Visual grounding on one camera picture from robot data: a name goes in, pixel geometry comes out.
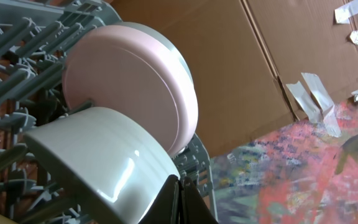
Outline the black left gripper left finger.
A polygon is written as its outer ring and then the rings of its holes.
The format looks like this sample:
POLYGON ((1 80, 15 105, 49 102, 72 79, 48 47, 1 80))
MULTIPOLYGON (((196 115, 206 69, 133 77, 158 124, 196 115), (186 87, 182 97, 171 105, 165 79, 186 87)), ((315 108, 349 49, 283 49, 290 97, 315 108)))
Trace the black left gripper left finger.
POLYGON ((180 186, 175 175, 169 175, 149 211, 139 224, 176 224, 180 186))

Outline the gray plate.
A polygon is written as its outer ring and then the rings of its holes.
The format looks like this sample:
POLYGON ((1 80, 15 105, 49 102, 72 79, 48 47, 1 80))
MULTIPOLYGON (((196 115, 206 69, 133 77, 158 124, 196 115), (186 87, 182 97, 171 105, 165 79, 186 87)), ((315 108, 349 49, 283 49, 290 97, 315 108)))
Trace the gray plate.
POLYGON ((193 82, 193 77, 191 75, 189 66, 187 65, 187 63, 186 63, 185 59, 183 58, 182 54, 174 46, 174 44, 172 42, 170 42, 164 35, 162 35, 161 33, 159 33, 158 31, 156 31, 155 29, 153 29, 151 27, 148 27, 146 25, 139 24, 139 23, 136 23, 136 22, 117 22, 116 25, 126 26, 126 27, 130 27, 130 28, 133 28, 133 29, 137 29, 139 31, 142 31, 142 32, 146 33, 147 35, 152 36, 156 40, 158 40, 169 51, 171 51, 173 56, 175 56, 179 60, 179 62, 183 66, 183 68, 186 70, 191 82, 193 82))

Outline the gray bowl of grains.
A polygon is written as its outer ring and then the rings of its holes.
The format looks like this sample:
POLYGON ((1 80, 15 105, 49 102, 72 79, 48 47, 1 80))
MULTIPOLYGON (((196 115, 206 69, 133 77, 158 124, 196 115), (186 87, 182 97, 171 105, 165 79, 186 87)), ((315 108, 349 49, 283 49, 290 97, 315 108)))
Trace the gray bowl of grains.
POLYGON ((138 223, 178 169, 120 112, 92 107, 24 134, 29 151, 98 223, 138 223))

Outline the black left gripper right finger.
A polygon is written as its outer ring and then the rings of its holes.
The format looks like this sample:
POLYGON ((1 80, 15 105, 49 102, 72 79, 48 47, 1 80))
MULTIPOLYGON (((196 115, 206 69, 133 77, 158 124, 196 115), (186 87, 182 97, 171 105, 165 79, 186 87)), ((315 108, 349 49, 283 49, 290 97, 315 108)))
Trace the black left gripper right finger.
POLYGON ((181 178, 180 223, 218 224, 189 177, 181 178))

